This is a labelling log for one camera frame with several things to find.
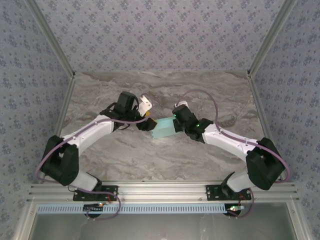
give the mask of wall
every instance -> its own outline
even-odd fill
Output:
[[[0,1],[0,239],[11,239],[69,77],[22,0]]]
[[[298,0],[254,80],[312,234],[320,239],[319,0]]]
[[[72,68],[246,70],[283,0],[37,0]]]

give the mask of cable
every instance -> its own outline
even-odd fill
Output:
[[[70,185],[68,185],[68,191],[71,192],[71,193],[74,193],[75,191],[74,191],[74,190],[71,191],[71,190],[69,189],[69,187],[70,187]]]
[[[47,179],[44,179],[44,178],[41,178],[39,176],[39,171],[41,169],[41,167],[44,165],[44,163],[47,161],[47,159],[56,151],[58,150],[59,148],[61,148],[64,144],[66,144],[67,142],[69,142],[70,140],[72,140],[73,138],[76,138],[78,137],[80,134],[84,133],[85,131],[89,130],[90,128],[92,128],[93,126],[95,126],[96,124],[100,124],[100,123],[105,123],[105,122],[115,122],[115,123],[121,123],[121,124],[139,124],[139,123],[142,123],[144,121],[146,121],[148,117],[145,117],[141,120],[138,120],[138,121],[123,121],[123,120],[117,120],[117,119],[111,119],[111,118],[106,118],[106,119],[101,119],[101,120],[98,120],[96,122],[93,122],[91,123],[90,125],[86,126],[84,129],[80,130],[79,132],[77,132],[76,134],[74,134],[73,136],[69,137],[68,139],[62,141],[61,143],[59,143],[57,146],[55,146],[54,148],[52,148],[46,155],[45,157],[42,159],[42,161],[40,162],[40,164],[38,165],[38,167],[36,168],[35,170],[35,176],[41,180],[41,181],[44,181],[44,182],[48,182],[48,183],[57,183],[56,181],[53,181],[53,180],[47,180]]]
[[[242,219],[242,218],[247,217],[252,212],[252,209],[254,208],[254,203],[255,203],[255,196],[254,196],[254,192],[251,190],[251,188],[249,188],[249,191],[250,191],[251,198],[252,198],[252,203],[251,203],[249,210],[244,215],[241,215],[241,216],[238,216],[237,214],[235,214],[232,211],[227,211],[229,214],[234,215],[237,219]]]
[[[246,197],[243,195],[243,194],[239,194],[239,197],[240,198],[243,198],[244,200],[245,200],[245,205],[244,205],[244,207],[246,207],[247,206],[247,199],[246,199]]]
[[[128,124],[127,126],[125,126],[125,127],[123,127],[123,128],[118,128],[117,130],[125,130],[125,129],[127,129],[128,127],[130,127],[130,124]]]
[[[242,139],[240,139],[240,138],[231,136],[231,135],[225,133],[224,131],[221,131],[221,128],[219,127],[219,123],[218,123],[218,104],[217,104],[216,100],[212,97],[212,95],[211,95],[210,93],[208,93],[207,91],[201,90],[201,89],[191,89],[191,90],[185,92],[185,93],[182,95],[182,97],[180,97],[180,99],[178,100],[178,102],[176,103],[176,105],[178,105],[178,103],[179,103],[187,94],[189,94],[189,93],[191,93],[191,92],[201,92],[201,93],[204,93],[204,94],[208,95],[208,96],[210,97],[210,99],[213,101],[213,104],[214,104],[214,107],[215,107],[215,120],[214,120],[214,123],[215,123],[215,125],[216,125],[216,128],[218,129],[218,131],[219,131],[222,135],[224,135],[224,136],[226,136],[226,137],[228,137],[228,138],[230,138],[230,139],[232,139],[232,140],[238,141],[238,142],[240,142],[240,143],[252,145],[252,146],[255,146],[255,147],[260,148],[260,149],[262,149],[262,150],[265,150],[266,152],[268,152],[268,153],[270,153],[271,155],[273,155],[274,157],[276,157],[276,158],[282,163],[282,165],[284,166],[284,168],[285,168],[285,170],[286,170],[286,178],[285,178],[284,180],[276,181],[276,182],[275,182],[276,184],[285,183],[285,182],[287,182],[287,181],[290,179],[291,172],[290,172],[290,169],[289,169],[288,164],[282,159],[282,157],[280,157],[280,156],[279,156],[278,154],[276,154],[274,151],[272,151],[272,150],[270,150],[270,149],[268,149],[268,148],[266,148],[266,147],[264,147],[264,146],[262,146],[262,145],[260,145],[260,144],[257,144],[257,143],[254,143],[254,142],[250,142],[250,141],[245,141],[245,140],[242,140]]]
[[[112,107],[114,107],[117,103],[113,102],[111,103],[109,106],[106,107],[106,109],[111,109]]]
[[[139,110],[139,101],[138,101],[138,98],[135,97],[134,100],[136,101],[136,106],[134,106],[134,108],[136,108],[136,110]]]
[[[111,196],[115,197],[116,200],[119,202],[119,206],[118,206],[118,209],[116,210],[116,212],[113,215],[108,216],[108,217],[99,217],[99,218],[91,218],[91,217],[89,217],[90,210],[95,208],[94,206],[89,207],[89,209],[86,211],[86,217],[88,218],[88,220],[89,219],[92,219],[93,221],[110,220],[110,219],[115,218],[119,214],[119,212],[121,210],[121,201],[120,201],[120,198],[116,194],[114,194],[112,192],[109,192],[109,191],[87,191],[87,190],[79,188],[79,187],[77,189],[80,190],[81,192],[84,192],[84,193],[87,193],[87,194],[107,194],[108,196],[111,195]]]

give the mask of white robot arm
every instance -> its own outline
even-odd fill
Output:
[[[141,103],[134,106],[135,101],[138,104],[138,98],[130,92],[122,92],[117,102],[100,112],[84,127],[63,137],[54,135],[49,138],[43,157],[59,143],[71,140],[50,155],[40,170],[63,186],[72,185],[86,191],[94,190],[99,180],[79,169],[79,156],[97,140],[124,125],[114,120],[128,123],[142,120],[147,111],[152,108],[152,104],[145,96],[140,99]],[[136,126],[139,130],[150,131],[156,124],[155,121],[148,118]]]
[[[211,120],[205,118],[198,120],[185,104],[177,106],[172,113],[175,116],[173,124],[176,132],[184,131],[192,140],[220,147],[246,163],[246,169],[232,172],[222,182],[222,191],[226,196],[232,196],[253,186],[269,190],[284,171],[285,167],[271,153],[247,144],[247,142],[259,144],[279,155],[275,145],[268,138],[256,140],[221,128],[219,130]],[[233,140],[222,132],[244,143]]]

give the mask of marble surface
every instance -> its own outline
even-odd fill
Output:
[[[89,123],[122,91],[148,93],[155,119],[172,116],[174,103],[190,89],[204,89],[216,99],[220,125],[242,136],[260,139],[262,127],[245,72],[109,72],[77,73],[61,135]],[[215,118],[202,93],[185,97],[200,118]],[[101,180],[223,180],[245,163],[213,145],[192,141],[184,133],[152,139],[151,132],[130,126],[104,136],[80,156],[81,169]]]

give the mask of black mounting bracket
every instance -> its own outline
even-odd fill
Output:
[[[99,190],[96,192],[111,192],[115,195],[118,195],[119,187],[116,185],[102,185]],[[95,194],[95,193],[86,193],[80,190],[75,190],[73,193],[73,201],[75,202],[116,202],[117,199],[112,195],[107,194]]]
[[[221,185],[206,185],[205,190],[206,190],[206,199],[208,201],[227,201],[227,200],[244,201],[245,199],[246,200],[252,199],[249,188],[243,189],[240,192],[234,192],[232,195],[229,195],[229,196],[223,193],[222,191],[223,187]]]

